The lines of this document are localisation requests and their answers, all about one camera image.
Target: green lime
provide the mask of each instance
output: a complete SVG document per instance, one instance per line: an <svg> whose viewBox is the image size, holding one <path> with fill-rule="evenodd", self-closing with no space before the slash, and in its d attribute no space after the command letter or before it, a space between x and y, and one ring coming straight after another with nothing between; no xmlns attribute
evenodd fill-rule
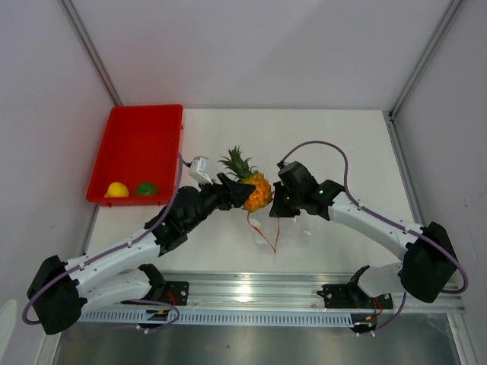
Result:
<svg viewBox="0 0 487 365"><path fill-rule="evenodd" d="M137 189L135 190L136 195L157 195L158 190L154 185L152 185L149 182L143 182L139 186L137 186Z"/></svg>

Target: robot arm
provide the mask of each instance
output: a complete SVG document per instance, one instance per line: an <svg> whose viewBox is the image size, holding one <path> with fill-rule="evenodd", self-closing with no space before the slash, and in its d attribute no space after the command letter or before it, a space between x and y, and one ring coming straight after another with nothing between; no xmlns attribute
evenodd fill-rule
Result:
<svg viewBox="0 0 487 365"><path fill-rule="evenodd" d="M83 255L61 262L55 255L45 260L27 296L30 300L37 296L32 307L46 334L63 331L82 313L102 306L129 299L158 300L164 278L153 265L143 264L176 249L213 211L241 207L255 190L223 173L217 177L220 184L206 183L200 190L180 188L166 217L154 229L166 208L144 229L95 257Z"/></svg>
<svg viewBox="0 0 487 365"><path fill-rule="evenodd" d="M357 306L361 306L368 297L404 291L426 303L436 299L457 268L436 248L413 233L422 232L456 258L442 226L435 222L427 227L405 223L370 205L365 208L360 199L356 199L356 205L344 186L332 180L319 184L301 163L278 166L281 168L281 181L274 184L272 217L294 217L303 209L308 214L357 230L399 259L395 264L380 268L365 266L355 273L347 287Z"/></svg>

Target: plastic fruit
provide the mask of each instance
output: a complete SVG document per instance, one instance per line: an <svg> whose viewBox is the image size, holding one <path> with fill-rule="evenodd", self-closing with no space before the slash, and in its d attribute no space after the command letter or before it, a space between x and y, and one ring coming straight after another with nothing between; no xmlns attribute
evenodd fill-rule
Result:
<svg viewBox="0 0 487 365"><path fill-rule="evenodd" d="M121 182L112 182L105 194L105 198L122 198L126 196L129 196L129 190Z"/></svg>
<svg viewBox="0 0 487 365"><path fill-rule="evenodd" d="M137 186L137 189L135 190L136 195L144 195L144 196L150 196L150 195L157 195L158 190L154 185L152 185L149 182L143 182L139 186Z"/></svg>
<svg viewBox="0 0 487 365"><path fill-rule="evenodd" d="M243 205L243 209L248 212L258 211L272 201L272 188L269 181L262 173L255 170L255 166L249 166L250 158L242 158L240 147L228 150L229 157L223 157L219 162L223 163L234 175L239 183L251 184L256 187L252 195Z"/></svg>

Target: lime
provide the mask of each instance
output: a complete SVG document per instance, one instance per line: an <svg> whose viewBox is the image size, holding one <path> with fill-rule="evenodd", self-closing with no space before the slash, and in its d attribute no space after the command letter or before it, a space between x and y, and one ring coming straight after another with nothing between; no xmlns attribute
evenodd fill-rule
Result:
<svg viewBox="0 0 487 365"><path fill-rule="evenodd" d="M121 182L112 182L105 194L105 198L121 198L124 196L129 196L129 190Z"/></svg>
<svg viewBox="0 0 487 365"><path fill-rule="evenodd" d="M137 186L137 189L135 190L136 195L157 195L158 190L154 185L152 185L149 182L143 182L139 186Z"/></svg>

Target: white tabletop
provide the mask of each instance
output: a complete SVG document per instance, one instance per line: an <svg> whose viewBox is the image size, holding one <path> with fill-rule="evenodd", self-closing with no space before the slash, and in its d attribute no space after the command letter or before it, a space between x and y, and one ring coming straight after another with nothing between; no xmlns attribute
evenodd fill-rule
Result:
<svg viewBox="0 0 487 365"><path fill-rule="evenodd" d="M217 162L220 155L240 144L244 156L253 157L253 164L273 183L279 171L275 164L296 144L311 139L330 141L347 153L354 195L412 220L380 111L187 109L181 151L186 160L198 155L208 157L209 173L214 178L223 171ZM342 158L331 148L303 147L288 161L293 160L304 164L319 182L343 181ZM186 168L183 172L182 184L195 186ZM95 253L129 236L159 211L159 207L101 208L88 252ZM305 218L309 243L283 244L274 254L268 246L254 242L246 215L242 210L216 211L189 235L188 241L154 264L164 271L350 273L363 265L397 261L360 233L319 217Z"/></svg>

